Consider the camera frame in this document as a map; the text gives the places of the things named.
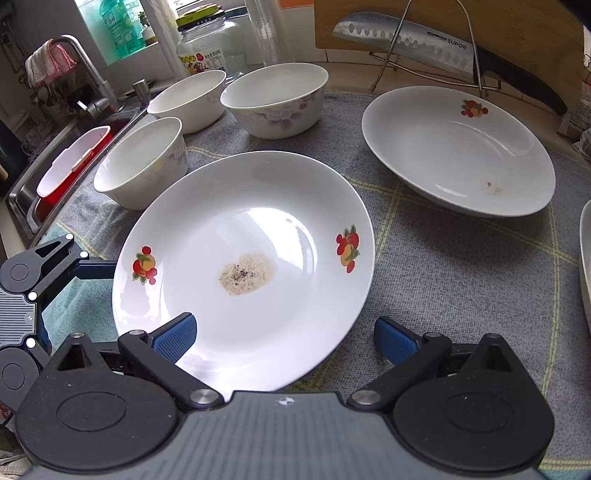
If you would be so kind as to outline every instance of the knife holder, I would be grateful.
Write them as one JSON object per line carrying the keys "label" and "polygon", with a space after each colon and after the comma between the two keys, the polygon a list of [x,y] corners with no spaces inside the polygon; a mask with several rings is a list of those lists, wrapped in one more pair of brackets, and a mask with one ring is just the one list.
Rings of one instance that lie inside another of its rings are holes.
{"label": "knife holder", "polygon": [[454,85],[454,86],[458,86],[458,87],[478,88],[480,98],[484,98],[484,90],[499,91],[501,89],[500,82],[495,87],[482,84],[482,74],[480,72],[480,62],[478,60],[478,49],[476,47],[476,40],[474,39],[474,30],[472,28],[472,21],[470,20],[470,15],[468,14],[468,10],[466,9],[464,4],[460,0],[456,0],[456,2],[460,5],[460,7],[462,7],[464,15],[466,16],[466,21],[468,22],[468,29],[470,30],[470,41],[472,42],[472,46],[474,47],[474,65],[476,66],[476,79],[478,81],[477,83],[452,82],[450,80],[444,80],[444,79],[440,79],[440,78],[433,77],[430,75],[426,75],[421,72],[417,72],[415,70],[409,69],[409,68],[397,63],[398,56],[396,56],[395,60],[390,60],[392,53],[394,53],[394,48],[396,46],[396,40],[398,38],[398,35],[400,34],[400,31],[402,30],[402,25],[403,25],[404,21],[406,20],[408,10],[410,9],[410,5],[412,4],[412,2],[413,2],[413,0],[408,0],[406,3],[406,6],[404,7],[404,11],[402,12],[402,16],[400,17],[400,22],[398,23],[398,27],[396,28],[396,32],[394,32],[394,36],[392,37],[392,41],[390,42],[390,48],[388,49],[388,53],[386,54],[386,56],[384,58],[382,58],[381,56],[377,55],[376,53],[374,53],[372,51],[369,52],[370,56],[382,61],[382,67],[378,73],[378,77],[375,79],[375,82],[373,83],[373,85],[369,88],[369,91],[373,92],[376,89],[376,87],[378,86],[378,83],[381,80],[382,75],[384,74],[384,71],[386,70],[386,67],[388,65],[390,65],[394,69],[400,68],[400,69],[404,70],[405,72],[412,73],[413,75],[417,75],[417,76],[422,77],[427,80],[433,80],[434,82],[445,83],[446,85]]}

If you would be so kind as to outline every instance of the bottle label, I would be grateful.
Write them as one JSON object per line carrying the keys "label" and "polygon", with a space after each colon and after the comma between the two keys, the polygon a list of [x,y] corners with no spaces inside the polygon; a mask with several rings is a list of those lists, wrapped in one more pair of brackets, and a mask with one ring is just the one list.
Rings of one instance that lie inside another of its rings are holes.
{"label": "bottle label", "polygon": [[121,48],[133,40],[133,25],[126,10],[121,11],[119,4],[103,14],[103,20],[109,29],[115,48]]}
{"label": "bottle label", "polygon": [[205,70],[226,71],[226,60],[222,49],[218,46],[208,45],[191,55],[179,57],[191,75],[205,72]]}

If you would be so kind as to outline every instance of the cutting board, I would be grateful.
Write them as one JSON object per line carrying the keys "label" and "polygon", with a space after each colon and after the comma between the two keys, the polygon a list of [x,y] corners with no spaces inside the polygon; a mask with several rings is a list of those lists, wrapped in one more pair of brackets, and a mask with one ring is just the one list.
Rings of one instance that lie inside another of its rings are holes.
{"label": "cutting board", "polygon": [[[476,43],[536,75],[576,111],[583,71],[583,25],[558,0],[463,0]],[[406,0],[315,0],[316,47],[369,51],[335,38],[345,15],[373,11],[400,17]],[[407,18],[470,40],[466,19],[453,0],[414,0]]]}

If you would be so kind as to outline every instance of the pink towel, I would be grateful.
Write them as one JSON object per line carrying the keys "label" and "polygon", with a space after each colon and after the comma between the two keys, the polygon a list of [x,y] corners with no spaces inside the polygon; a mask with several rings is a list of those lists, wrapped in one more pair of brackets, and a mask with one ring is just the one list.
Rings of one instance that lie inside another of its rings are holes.
{"label": "pink towel", "polygon": [[64,47],[54,45],[53,39],[47,40],[40,48],[36,49],[25,62],[29,83],[34,87],[50,83],[64,75],[65,72],[69,72],[75,65],[76,62],[72,60]]}

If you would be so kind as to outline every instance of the deep plate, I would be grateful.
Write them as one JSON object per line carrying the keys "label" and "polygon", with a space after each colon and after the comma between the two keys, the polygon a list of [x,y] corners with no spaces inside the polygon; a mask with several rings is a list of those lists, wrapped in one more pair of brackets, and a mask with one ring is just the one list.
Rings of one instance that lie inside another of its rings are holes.
{"label": "deep plate", "polygon": [[[347,273],[336,237],[351,225],[359,256]],[[133,280],[138,253],[151,267],[142,247],[155,259],[153,284]],[[219,275],[245,254],[266,255],[275,273],[231,296]],[[302,155],[244,153],[192,172],[144,212],[119,256],[113,315],[121,334],[193,313],[197,341],[178,364],[228,399],[276,390],[319,364],[355,322],[373,271],[371,221],[343,177]]]}
{"label": "deep plate", "polygon": [[591,200],[583,207],[579,222],[579,244],[581,258],[579,259],[579,277],[581,283],[581,296],[585,316],[591,331],[591,300],[589,297],[589,274],[591,274]]}
{"label": "deep plate", "polygon": [[[468,101],[477,105],[467,108]],[[430,86],[392,90],[367,107],[362,128],[384,165],[453,210],[524,216],[554,194],[554,167],[535,135],[468,93]]]}

